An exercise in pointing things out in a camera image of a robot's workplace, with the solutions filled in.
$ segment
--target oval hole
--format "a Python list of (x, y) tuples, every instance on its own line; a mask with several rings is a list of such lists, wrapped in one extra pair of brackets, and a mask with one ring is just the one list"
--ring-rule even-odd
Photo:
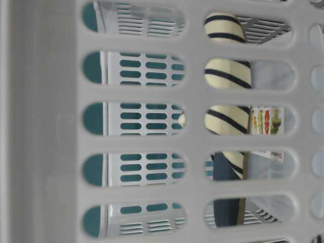
[(313, 128), (318, 134), (324, 134), (324, 109), (317, 109), (312, 118)]
[(146, 108), (151, 109), (151, 110), (165, 110), (167, 108), (167, 105), (166, 104), (147, 104)]
[(146, 67), (152, 68), (152, 69), (166, 69), (167, 64), (165, 64), (163, 62), (147, 62)]
[(214, 105), (206, 112), (205, 126), (216, 135), (250, 134), (266, 138), (291, 132), (295, 116), (282, 106)]
[(206, 35), (213, 42), (277, 46), (288, 44), (291, 27), (280, 19), (213, 12), (204, 22)]
[(148, 212), (165, 211), (167, 209), (168, 209), (168, 205), (167, 204), (152, 204), (152, 205), (148, 205), (146, 207), (146, 210)]
[(140, 171), (142, 166), (139, 164), (122, 165), (120, 169), (121, 171)]
[(146, 125), (146, 128), (150, 129), (150, 130), (164, 130), (167, 127), (168, 127), (168, 125), (165, 123), (148, 123)]
[(285, 223), (295, 211), (284, 195), (217, 199), (205, 208), (205, 222), (211, 228)]
[[(95, 103), (84, 111), (85, 128), (102, 136), (172, 136), (185, 125), (183, 110), (171, 104)], [(179, 119), (168, 119), (178, 114)]]
[(168, 167), (166, 163), (147, 164), (148, 170), (165, 170)]
[(121, 214), (138, 214), (140, 212), (142, 212), (142, 208), (140, 206), (122, 207), (120, 209)]
[[(89, 209), (83, 217), (83, 227), (87, 234), (101, 239), (144, 235), (144, 232), (145, 235), (154, 235), (179, 230), (185, 225), (186, 218), (184, 207), (173, 201), (116, 202)], [(116, 228), (107, 234), (107, 227), (111, 229), (112, 225)]]
[(132, 161), (132, 160), (141, 160), (142, 155), (138, 153), (133, 153), (133, 154), (122, 154), (120, 156), (120, 159), (122, 161)]
[(215, 89), (286, 90), (295, 75), (282, 62), (215, 58), (205, 67), (205, 80)]
[(141, 62), (140, 61), (134, 61), (134, 60), (121, 60), (120, 65), (122, 67), (140, 67)]
[(205, 159), (205, 174), (215, 182), (287, 179), (295, 169), (294, 158), (284, 150), (220, 151)]
[(141, 113), (130, 113), (130, 112), (124, 112), (120, 114), (120, 117), (122, 119), (140, 119), (142, 117)]
[(167, 78), (167, 74), (166, 73), (162, 73), (162, 72), (147, 72), (146, 73), (146, 77), (150, 78), (150, 79), (166, 79)]
[(131, 77), (131, 78), (139, 78), (141, 77), (141, 72), (138, 71), (121, 71), (120, 76), (121, 77)]
[(319, 150), (312, 160), (313, 172), (318, 176), (324, 176), (324, 150)]
[(176, 6), (156, 7), (153, 3), (123, 4), (110, 1), (94, 1), (86, 5), (83, 22), (94, 32), (146, 38), (176, 37), (186, 26), (183, 13)]
[(168, 177), (166, 173), (147, 174), (146, 179), (149, 181), (165, 180)]
[(166, 55), (159, 55), (159, 54), (146, 54), (147, 58), (153, 58), (153, 59), (166, 59)]
[(152, 120), (164, 120), (167, 119), (167, 114), (164, 113), (147, 113), (146, 118)]
[(123, 130), (138, 130), (142, 128), (140, 123), (122, 123), (120, 128)]
[(120, 177), (122, 182), (133, 182), (133, 181), (140, 181), (142, 180), (141, 175), (123, 175)]
[(122, 103), (120, 107), (122, 109), (140, 109), (142, 105), (139, 103)]
[(166, 153), (148, 153), (146, 158), (151, 159), (166, 159), (168, 155)]
[(91, 185), (100, 187), (147, 186), (158, 184), (158, 180), (173, 185), (181, 179), (163, 173), (166, 170), (170, 175), (184, 174), (185, 162), (172, 158), (171, 153), (101, 153), (85, 161), (83, 176)]

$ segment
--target product label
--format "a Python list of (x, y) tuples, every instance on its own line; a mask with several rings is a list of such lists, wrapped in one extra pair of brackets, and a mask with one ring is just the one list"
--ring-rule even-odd
[[(252, 106), (251, 108), (251, 134), (252, 135), (276, 135), (285, 132), (285, 109), (274, 106)], [(262, 157), (283, 162), (282, 151), (252, 151)]]

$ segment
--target striped fabric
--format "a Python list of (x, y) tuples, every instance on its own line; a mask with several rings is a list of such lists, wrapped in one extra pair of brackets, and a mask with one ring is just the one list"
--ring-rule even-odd
[[(215, 42), (246, 43), (244, 31), (233, 14), (210, 14), (205, 20), (205, 32)], [(251, 66), (247, 61), (213, 59), (206, 65), (205, 79), (215, 89), (250, 89)], [(249, 116), (247, 106), (215, 105), (208, 110), (205, 125), (217, 135), (247, 134)], [(233, 151), (223, 151), (222, 154), (226, 164), (242, 179), (244, 154)]]
[[(244, 31), (233, 14), (212, 13), (205, 20), (205, 32), (215, 42), (246, 43)], [(213, 59), (205, 68), (205, 79), (215, 89), (250, 89), (251, 67), (247, 61)], [(215, 105), (205, 116), (206, 128), (216, 135), (241, 135), (248, 133), (250, 108), (248, 106)], [(179, 123), (185, 125), (185, 115)], [(214, 162), (215, 181), (240, 180), (244, 176), (245, 154), (223, 151), (211, 155)], [(217, 227), (238, 224), (240, 199), (214, 201), (214, 216)]]
[(206, 34), (216, 42), (246, 43), (243, 28), (229, 13), (211, 13), (205, 20)]

